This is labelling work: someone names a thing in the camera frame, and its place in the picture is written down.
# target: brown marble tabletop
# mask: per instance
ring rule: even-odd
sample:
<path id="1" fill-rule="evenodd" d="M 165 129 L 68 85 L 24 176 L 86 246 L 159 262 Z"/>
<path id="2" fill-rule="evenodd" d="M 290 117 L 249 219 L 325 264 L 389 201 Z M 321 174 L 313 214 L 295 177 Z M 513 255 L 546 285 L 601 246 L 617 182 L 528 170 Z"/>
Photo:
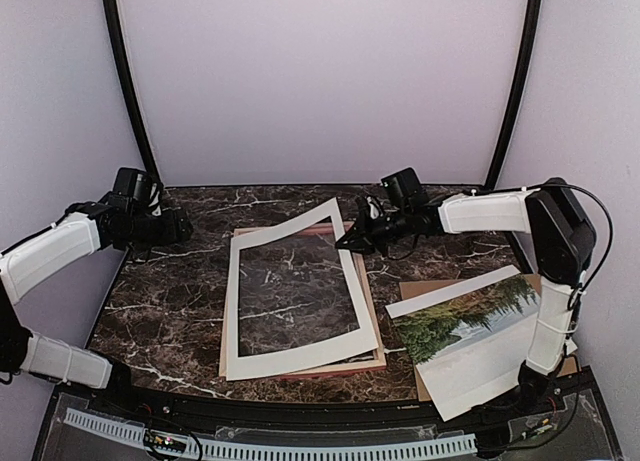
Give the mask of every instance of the brown marble tabletop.
<path id="1" fill-rule="evenodd" d="M 459 191 L 427 187 L 431 195 Z M 173 188 L 167 202 L 187 209 L 187 243 L 134 255 L 115 280 L 89 347 L 129 365 L 134 384 L 161 391 L 245 401 L 341 403 L 416 399 L 411 359 L 384 306 L 400 300 L 398 283 L 470 278 L 516 264 L 500 233 L 422 239 L 402 261 L 365 258 L 387 368 L 315 379 L 226 382 L 218 376 L 229 239 L 234 229 L 271 226 L 333 197 L 345 220 L 355 198 L 384 199 L 379 186 L 254 186 Z"/>

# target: black curved frame pole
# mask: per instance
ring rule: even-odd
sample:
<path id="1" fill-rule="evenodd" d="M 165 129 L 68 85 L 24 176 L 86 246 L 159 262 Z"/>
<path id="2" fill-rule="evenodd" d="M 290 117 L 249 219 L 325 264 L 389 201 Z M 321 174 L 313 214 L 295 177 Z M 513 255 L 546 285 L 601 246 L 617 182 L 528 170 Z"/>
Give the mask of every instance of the black curved frame pole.
<path id="1" fill-rule="evenodd" d="M 536 37 L 536 28 L 538 27 L 538 16 L 540 14 L 540 6 L 542 0 L 528 0 L 527 11 L 524 18 L 524 27 L 522 29 L 522 39 L 520 40 L 520 51 L 518 52 L 518 60 L 516 69 L 513 74 L 513 82 L 511 83 L 511 92 L 507 101 L 507 109 L 504 113 L 502 127 L 498 135 L 498 142 L 493 153 L 489 173 L 484 183 L 485 189 L 495 189 L 498 184 L 498 178 L 507 157 L 509 143 L 513 135 L 513 129 L 518 117 L 518 110 L 522 101 L 522 93 L 527 80 L 529 64 L 531 62 L 531 54 L 533 53 L 533 42 Z"/>
<path id="2" fill-rule="evenodd" d="M 133 128 L 133 134 L 136 138 L 136 143 L 138 144 L 140 156 L 142 157 L 145 170 L 149 174 L 160 179 L 158 166 L 153 158 L 151 144 L 149 143 L 147 131 L 144 128 L 140 105 L 138 104 L 138 98 L 133 86 L 133 78 L 131 77 L 129 61 L 127 60 L 127 51 L 125 49 L 124 38 L 122 36 L 120 16 L 118 15 L 118 3 L 117 0 L 102 0 L 102 4 L 104 5 L 104 15 L 107 20 L 107 29 L 109 30 L 109 38 L 111 39 L 113 59 L 116 62 L 116 70 L 118 71 L 118 77 L 120 78 L 122 95 L 124 96 L 124 101 L 127 105 L 129 120 L 131 121 L 131 127 Z"/>

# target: paper sheet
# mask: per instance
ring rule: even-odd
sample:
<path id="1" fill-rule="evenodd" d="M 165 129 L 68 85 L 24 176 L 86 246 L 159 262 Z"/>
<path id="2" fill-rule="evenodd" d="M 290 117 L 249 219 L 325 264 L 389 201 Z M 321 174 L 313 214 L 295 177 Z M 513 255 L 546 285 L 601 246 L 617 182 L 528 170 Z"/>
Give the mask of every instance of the paper sheet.
<path id="1" fill-rule="evenodd" d="M 472 294 L 483 288 L 495 296 L 495 307 L 493 297 Z M 538 306 L 533 288 L 508 266 L 387 309 L 438 412 L 448 421 L 517 386 Z"/>
<path id="2" fill-rule="evenodd" d="M 400 301 L 399 303 L 390 304 L 387 306 L 387 312 L 389 313 L 389 316 L 391 316 L 391 319 L 405 316 L 420 309 L 425 309 L 458 296 L 471 293 L 472 291 L 482 289 L 490 284 L 515 276 L 516 274 L 520 274 L 518 268 L 513 265 L 505 266 L 504 268 L 496 269 L 495 271 L 491 271 L 490 273 L 483 274 L 475 278 L 460 281 L 459 283 L 438 289 L 437 291 L 421 294 L 420 296 L 407 299 L 406 301 Z"/>
<path id="3" fill-rule="evenodd" d="M 369 316 L 366 299 L 358 280 L 355 265 L 348 251 L 340 250 L 339 257 L 349 295 L 358 320 L 358 329 L 331 339 L 286 351 L 270 352 L 253 356 L 238 353 L 238 281 L 240 251 L 262 246 L 302 231 L 320 221 L 330 218 L 335 238 L 344 234 L 338 202 L 334 198 L 307 213 L 278 226 L 243 234 L 231 240 L 229 280 L 227 284 L 228 330 L 227 379 L 239 380 L 276 376 L 304 369 L 323 366 L 356 356 L 378 347 L 375 330 Z"/>

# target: marble surface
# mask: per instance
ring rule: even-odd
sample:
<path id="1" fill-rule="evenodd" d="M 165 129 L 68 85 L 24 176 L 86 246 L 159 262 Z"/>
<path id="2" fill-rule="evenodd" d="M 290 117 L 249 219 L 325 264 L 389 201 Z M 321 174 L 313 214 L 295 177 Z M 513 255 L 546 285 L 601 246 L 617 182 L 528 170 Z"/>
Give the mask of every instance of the marble surface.
<path id="1" fill-rule="evenodd" d="M 432 195 L 453 188 L 428 188 Z M 515 258 L 503 235 L 470 233 L 421 240 L 402 261 L 365 258 L 387 369 L 317 379 L 226 382 L 218 377 L 229 239 L 234 229 L 271 226 L 337 197 L 345 220 L 356 196 L 378 186 L 255 186 L 167 190 L 194 225 L 187 243 L 133 256 L 115 281 L 90 348 L 132 368 L 134 383 L 162 391 L 267 402 L 336 403 L 416 399 L 411 360 L 384 306 L 399 301 L 401 281 L 469 278 Z M 407 246 L 399 246 L 398 253 Z M 273 323 L 281 313 L 261 311 Z"/>
<path id="2" fill-rule="evenodd" d="M 284 351 L 358 329 L 332 234 L 240 251 L 238 355 Z"/>

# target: zip tie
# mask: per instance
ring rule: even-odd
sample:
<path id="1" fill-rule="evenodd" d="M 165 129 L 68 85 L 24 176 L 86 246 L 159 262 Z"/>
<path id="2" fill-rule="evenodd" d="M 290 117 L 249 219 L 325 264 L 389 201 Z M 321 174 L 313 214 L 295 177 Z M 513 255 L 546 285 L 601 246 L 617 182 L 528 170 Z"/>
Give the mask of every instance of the zip tie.
<path id="1" fill-rule="evenodd" d="M 544 326 L 545 328 L 553 331 L 554 333 L 558 333 L 558 334 L 565 334 L 565 335 L 566 334 L 573 334 L 578 330 L 578 328 L 576 327 L 576 329 L 571 329 L 569 331 L 562 331 L 562 330 L 560 330 L 558 328 L 554 328 L 553 326 L 551 326 L 550 324 L 545 323 L 544 321 L 538 320 L 538 323 L 541 324 L 542 326 Z"/>

